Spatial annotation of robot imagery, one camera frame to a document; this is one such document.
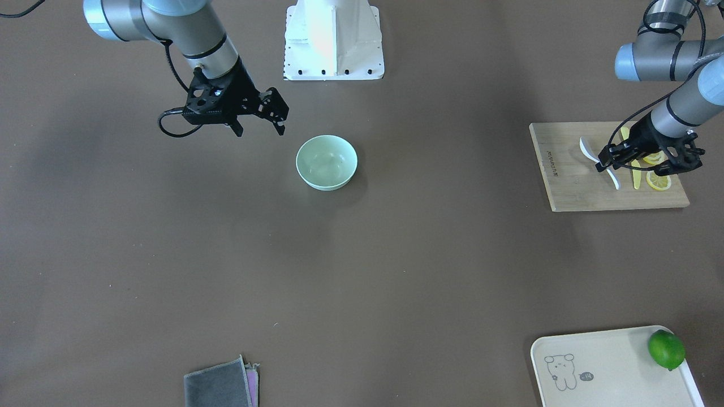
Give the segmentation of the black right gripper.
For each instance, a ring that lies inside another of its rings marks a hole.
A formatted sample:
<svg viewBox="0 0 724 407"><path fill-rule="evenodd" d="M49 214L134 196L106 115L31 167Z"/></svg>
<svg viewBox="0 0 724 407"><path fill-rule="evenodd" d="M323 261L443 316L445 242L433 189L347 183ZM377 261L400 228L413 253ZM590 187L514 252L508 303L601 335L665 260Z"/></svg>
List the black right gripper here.
<svg viewBox="0 0 724 407"><path fill-rule="evenodd" d="M201 67L193 70L183 117L189 124L228 124L235 136L242 137L244 128L238 116L255 114L262 103L243 62L238 58L232 69L218 78L209 78ZM273 121L277 134L284 136L285 120Z"/></svg>

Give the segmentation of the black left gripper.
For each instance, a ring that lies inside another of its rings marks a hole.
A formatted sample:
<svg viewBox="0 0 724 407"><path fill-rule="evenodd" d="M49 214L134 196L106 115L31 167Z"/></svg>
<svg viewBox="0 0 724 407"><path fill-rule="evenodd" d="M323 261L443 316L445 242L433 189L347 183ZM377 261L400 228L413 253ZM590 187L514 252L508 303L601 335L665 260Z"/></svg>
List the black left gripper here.
<svg viewBox="0 0 724 407"><path fill-rule="evenodd" d="M612 164L628 164L634 159L642 159L645 155L663 151L669 158L668 144L665 135L657 129L652 119L652 112L640 119L630 129L629 138L618 145L608 144L598 154L595 168L597 172L605 172Z"/></svg>

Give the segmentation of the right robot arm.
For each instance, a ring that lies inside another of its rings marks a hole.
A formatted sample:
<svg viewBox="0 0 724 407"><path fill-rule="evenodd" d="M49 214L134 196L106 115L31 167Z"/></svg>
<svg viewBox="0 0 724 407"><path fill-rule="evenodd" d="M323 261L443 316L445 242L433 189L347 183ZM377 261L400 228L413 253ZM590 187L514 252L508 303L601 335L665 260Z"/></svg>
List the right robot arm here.
<svg viewBox="0 0 724 407"><path fill-rule="evenodd" d="M209 1L85 1L88 25L112 41L150 40L176 46L192 69L183 85L186 102L160 114L182 116L197 131L204 125L225 125L242 136L239 116L254 115L285 133L289 108L276 88L260 91Z"/></svg>

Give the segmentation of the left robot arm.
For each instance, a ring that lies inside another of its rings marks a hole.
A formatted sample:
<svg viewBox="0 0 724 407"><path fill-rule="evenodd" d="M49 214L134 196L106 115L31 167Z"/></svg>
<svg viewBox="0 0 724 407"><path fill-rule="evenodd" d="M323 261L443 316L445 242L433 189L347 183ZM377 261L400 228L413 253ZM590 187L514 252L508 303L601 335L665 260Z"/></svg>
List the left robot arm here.
<svg viewBox="0 0 724 407"><path fill-rule="evenodd" d="M636 41L620 47L615 73L628 81L673 81L677 89L635 113L638 121L620 144L610 142L598 155L598 172L630 167L634 160L663 152L656 175L699 169L703 149L696 147L696 128L722 113L722 39L685 41L682 34L697 15L698 1L652 1Z"/></svg>

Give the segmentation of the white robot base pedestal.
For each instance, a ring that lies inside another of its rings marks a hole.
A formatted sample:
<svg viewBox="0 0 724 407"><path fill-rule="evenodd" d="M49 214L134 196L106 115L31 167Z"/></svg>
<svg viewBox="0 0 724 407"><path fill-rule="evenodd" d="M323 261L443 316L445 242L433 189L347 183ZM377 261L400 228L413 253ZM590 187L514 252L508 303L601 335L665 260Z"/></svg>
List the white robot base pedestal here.
<svg viewBox="0 0 724 407"><path fill-rule="evenodd" d="M380 11L367 1L297 1L285 13L283 79L362 81L385 76Z"/></svg>

